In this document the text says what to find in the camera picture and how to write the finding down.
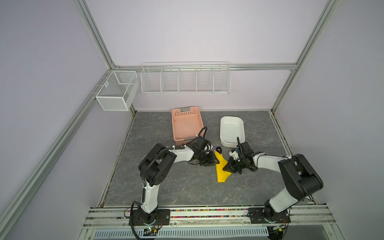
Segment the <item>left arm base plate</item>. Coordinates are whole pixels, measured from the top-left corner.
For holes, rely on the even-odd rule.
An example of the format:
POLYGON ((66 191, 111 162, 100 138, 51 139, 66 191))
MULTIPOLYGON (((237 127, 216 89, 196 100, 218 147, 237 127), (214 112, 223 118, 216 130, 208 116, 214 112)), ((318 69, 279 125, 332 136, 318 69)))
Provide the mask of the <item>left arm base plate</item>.
POLYGON ((168 226, 170 224, 170 218, 170 209, 155 209, 149 214, 143 210, 133 210, 130 218, 130 224, 133 224, 133 226, 168 226))

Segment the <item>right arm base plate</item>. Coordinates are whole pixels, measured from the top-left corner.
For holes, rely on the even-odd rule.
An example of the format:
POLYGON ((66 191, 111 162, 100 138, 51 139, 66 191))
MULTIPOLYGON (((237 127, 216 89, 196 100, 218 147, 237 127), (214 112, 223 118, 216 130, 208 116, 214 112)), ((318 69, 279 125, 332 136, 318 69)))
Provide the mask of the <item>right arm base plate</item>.
POLYGON ((288 210, 280 213, 275 212, 270 207, 249 208, 247 217, 252 224, 289 224, 291 218, 288 210))

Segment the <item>yellow paper napkin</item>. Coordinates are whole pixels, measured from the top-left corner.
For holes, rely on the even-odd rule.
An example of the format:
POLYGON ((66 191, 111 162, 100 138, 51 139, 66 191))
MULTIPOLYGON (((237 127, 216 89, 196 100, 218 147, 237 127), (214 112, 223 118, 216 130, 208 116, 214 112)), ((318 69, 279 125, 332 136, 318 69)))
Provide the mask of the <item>yellow paper napkin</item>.
POLYGON ((218 183, 224 183, 232 173, 223 170, 223 168, 228 163, 228 161, 225 160, 223 155, 220 154, 219 152, 215 151, 215 156, 216 156, 217 160, 219 161, 219 163, 216 164, 217 181, 218 181, 218 183))

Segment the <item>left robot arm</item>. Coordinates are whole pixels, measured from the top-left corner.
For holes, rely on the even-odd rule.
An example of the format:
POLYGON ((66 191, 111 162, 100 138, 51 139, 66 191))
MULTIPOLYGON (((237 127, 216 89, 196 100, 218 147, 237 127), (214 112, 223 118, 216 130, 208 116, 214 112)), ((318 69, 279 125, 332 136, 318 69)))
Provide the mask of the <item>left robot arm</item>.
POLYGON ((173 164, 187 162, 190 165, 210 167, 217 165, 212 143, 206 139, 208 128, 204 126, 196 137, 180 146, 167 147, 156 144, 139 164, 143 184, 140 202, 134 201, 137 210, 131 210, 131 217, 143 224, 152 224, 158 217, 158 194, 160 184, 165 180, 173 164))

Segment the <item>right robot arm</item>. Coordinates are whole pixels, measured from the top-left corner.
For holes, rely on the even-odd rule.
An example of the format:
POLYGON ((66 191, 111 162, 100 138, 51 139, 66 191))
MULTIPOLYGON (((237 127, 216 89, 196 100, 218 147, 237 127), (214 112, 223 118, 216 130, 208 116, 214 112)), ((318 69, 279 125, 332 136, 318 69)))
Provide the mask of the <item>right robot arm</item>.
POLYGON ((324 187, 324 183, 312 165, 302 154, 292 156, 254 152, 247 142, 238 142, 229 153, 230 158, 223 171, 241 174, 243 169, 256 172, 267 169, 281 174, 285 187, 265 202, 258 214, 268 223, 279 220, 288 222, 288 209, 324 187))

